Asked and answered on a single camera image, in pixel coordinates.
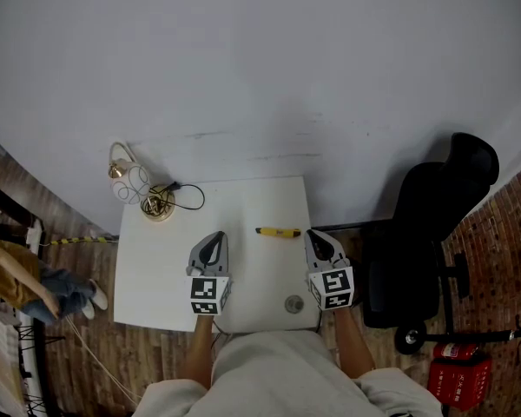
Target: white cable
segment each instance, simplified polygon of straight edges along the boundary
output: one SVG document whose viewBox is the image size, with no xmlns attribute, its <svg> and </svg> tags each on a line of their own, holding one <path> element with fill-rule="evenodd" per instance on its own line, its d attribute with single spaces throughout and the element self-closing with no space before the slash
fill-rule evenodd
<svg viewBox="0 0 521 417">
<path fill-rule="evenodd" d="M 90 352 L 90 354 L 93 356 L 93 358 L 96 360 L 96 362 L 102 367 L 102 369 L 104 369 L 104 371 L 106 372 L 106 374 L 109 376 L 109 378 L 120 388 L 127 392 L 129 392 L 130 394 L 133 394 L 134 396 L 136 397 L 139 397 L 141 398 L 140 395 L 138 394 L 135 394 L 133 391 L 131 391 L 130 389 L 127 389 L 125 386 L 123 386 L 123 384 L 112 374 L 110 373 L 110 371 L 98 360 L 98 358 L 96 358 L 95 354 L 93 354 L 93 352 L 90 350 L 89 346 L 87 346 L 87 344 L 85 343 L 85 341 L 83 341 L 83 338 L 81 336 L 81 334 L 79 333 L 79 331 L 77 330 L 77 328 L 75 327 L 75 325 L 73 324 L 73 322 L 71 320 L 70 321 L 70 325 L 72 327 L 72 330 L 74 331 L 74 333 L 77 335 L 77 338 L 79 338 L 79 340 L 81 341 L 81 343 L 85 346 L 85 348 Z"/>
<path fill-rule="evenodd" d="M 98 363 L 98 366 L 100 366 L 102 369 L 104 369 L 104 372 L 106 373 L 106 375 L 115 383 L 116 386 L 118 386 L 120 388 L 123 395 L 125 395 L 129 401 L 131 401 L 134 405 L 137 406 L 137 403 L 128 395 L 128 393 L 134 395 L 135 397 L 137 397 L 139 399 L 141 399 L 142 397 L 139 394 L 136 394 L 133 391 L 131 391 L 130 389 L 127 389 L 125 386 L 123 386 L 123 384 L 112 373 L 110 373 L 110 371 L 101 363 L 101 361 L 98 360 L 96 355 L 93 354 L 93 351 L 90 350 L 90 347 L 87 346 L 87 343 L 83 340 L 83 337 L 81 336 L 81 334 L 79 334 L 79 331 L 77 330 L 76 325 L 73 324 L 73 321 L 68 316 L 66 317 L 66 321 L 71 326 L 71 329 L 73 330 L 74 334 L 77 335 L 77 338 L 79 338 L 79 340 L 81 341 L 81 344 L 83 345 L 83 347 L 89 352 L 89 354 L 91 354 L 93 359 L 95 359 L 95 361 Z"/>
</svg>

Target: red fire extinguisher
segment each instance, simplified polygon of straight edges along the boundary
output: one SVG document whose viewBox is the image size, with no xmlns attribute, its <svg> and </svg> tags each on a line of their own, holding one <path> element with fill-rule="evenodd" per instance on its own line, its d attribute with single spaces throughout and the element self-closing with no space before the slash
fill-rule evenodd
<svg viewBox="0 0 521 417">
<path fill-rule="evenodd" d="M 477 349 L 477 343 L 438 343 L 433 354 L 436 358 L 448 360 L 470 360 Z"/>
</svg>

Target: hand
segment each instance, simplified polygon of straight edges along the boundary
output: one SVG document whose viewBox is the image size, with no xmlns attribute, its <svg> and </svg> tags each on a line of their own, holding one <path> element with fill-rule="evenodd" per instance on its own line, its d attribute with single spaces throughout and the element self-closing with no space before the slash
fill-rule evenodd
<svg viewBox="0 0 521 417">
<path fill-rule="evenodd" d="M 41 298 L 44 301 L 44 304 L 49 309 L 49 311 L 54 315 L 54 318 L 58 319 L 60 316 L 60 303 L 55 295 L 53 295 L 49 290 L 46 290 L 41 295 Z"/>
</svg>

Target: power cord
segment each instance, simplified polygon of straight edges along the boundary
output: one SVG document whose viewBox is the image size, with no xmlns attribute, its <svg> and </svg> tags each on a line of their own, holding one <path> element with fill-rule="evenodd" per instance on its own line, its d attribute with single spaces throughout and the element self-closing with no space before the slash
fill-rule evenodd
<svg viewBox="0 0 521 417">
<path fill-rule="evenodd" d="M 175 202 L 168 201 L 168 194 L 171 191 L 176 191 L 176 190 L 182 189 L 183 187 L 194 187 L 201 192 L 202 203 L 199 207 L 189 207 L 189 206 L 180 205 Z M 148 198 L 147 198 L 141 202 L 141 210 L 143 212 L 145 212 L 147 215 L 154 216 L 154 217 L 162 215 L 162 212 L 168 205 L 173 205 L 175 207 L 179 207 L 180 209 L 186 209 L 186 210 L 200 210 L 200 209 L 202 209 L 202 206 L 205 205 L 205 201 L 206 201 L 205 193 L 202 191 L 202 189 L 200 187 L 197 187 L 194 184 L 180 184 L 178 182 L 174 182 L 174 183 L 168 185 L 167 187 L 164 187 L 164 189 L 162 189 L 162 190 L 156 190 L 154 188 L 151 188 L 149 192 L 152 193 L 153 195 L 157 196 L 157 197 L 155 197 L 156 208 L 153 208 L 153 206 L 151 205 L 151 203 L 148 201 Z"/>
<path fill-rule="evenodd" d="M 216 337 L 214 338 L 214 341 L 212 342 L 212 344 L 210 345 L 210 350 L 212 351 L 212 349 L 214 348 L 214 345 L 216 344 L 216 342 L 220 339 L 220 337 L 222 337 L 223 335 L 226 335 L 228 338 L 231 338 L 231 336 L 233 334 L 228 334 L 227 332 L 224 332 L 220 326 L 218 326 L 218 324 L 216 324 L 216 321 L 212 321 L 214 326 L 216 327 L 216 329 L 218 329 L 218 335 L 216 335 Z"/>
<path fill-rule="evenodd" d="M 316 334 L 320 332 L 320 326 L 322 325 L 322 310 L 319 309 L 319 324 L 316 325 L 316 330 L 314 331 Z"/>
<path fill-rule="evenodd" d="M 135 406 L 137 406 L 137 402 L 135 400 L 133 400 L 129 395 L 131 394 L 134 397 L 137 397 L 139 399 L 141 399 L 142 396 L 134 393 L 130 389 L 127 389 L 125 386 L 123 386 L 123 384 L 112 373 L 110 373 L 110 371 L 101 363 L 101 361 L 98 360 L 96 355 L 93 354 L 93 351 L 90 350 L 90 347 L 87 346 L 87 343 L 83 340 L 83 337 L 81 336 L 81 334 L 79 334 L 79 331 L 77 330 L 76 325 L 73 324 L 73 321 L 68 316 L 65 319 L 68 322 L 68 324 L 71 326 L 71 329 L 73 330 L 74 334 L 81 341 L 82 346 L 87 350 L 87 352 L 89 352 L 91 357 L 93 357 L 93 359 L 95 359 L 95 361 L 98 363 L 98 366 L 100 366 L 104 370 L 106 375 L 114 382 L 114 384 L 120 388 L 120 391 L 122 391 L 123 395 L 125 395 L 129 401 L 131 401 Z"/>
</svg>

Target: white wall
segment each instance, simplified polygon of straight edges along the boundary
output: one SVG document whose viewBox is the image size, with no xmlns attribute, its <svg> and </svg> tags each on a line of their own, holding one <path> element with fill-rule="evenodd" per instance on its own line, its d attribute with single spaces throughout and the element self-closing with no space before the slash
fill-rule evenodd
<svg viewBox="0 0 521 417">
<path fill-rule="evenodd" d="M 0 142 L 112 232 L 115 137 L 182 182 L 305 175 L 325 225 L 520 100 L 521 0 L 0 0 Z"/>
</svg>

